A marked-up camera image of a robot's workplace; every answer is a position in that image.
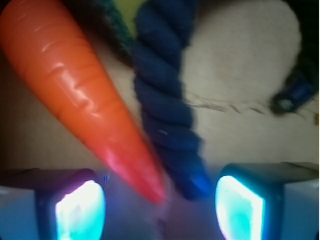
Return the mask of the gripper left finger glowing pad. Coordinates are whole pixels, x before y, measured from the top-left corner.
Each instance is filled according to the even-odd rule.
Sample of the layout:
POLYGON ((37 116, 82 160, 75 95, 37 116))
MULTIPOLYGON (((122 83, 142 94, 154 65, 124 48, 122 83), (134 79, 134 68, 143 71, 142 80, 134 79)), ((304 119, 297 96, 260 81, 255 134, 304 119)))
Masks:
POLYGON ((91 169, 0 173, 2 240, 100 240, 106 195, 91 169))

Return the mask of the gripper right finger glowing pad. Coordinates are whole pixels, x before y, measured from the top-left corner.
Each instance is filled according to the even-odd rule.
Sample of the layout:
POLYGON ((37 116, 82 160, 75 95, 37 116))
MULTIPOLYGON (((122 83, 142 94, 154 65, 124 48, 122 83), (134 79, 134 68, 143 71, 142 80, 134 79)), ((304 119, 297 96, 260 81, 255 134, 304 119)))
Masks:
POLYGON ((320 168, 309 162, 231 163, 219 176, 215 208, 227 240, 317 240, 320 168))

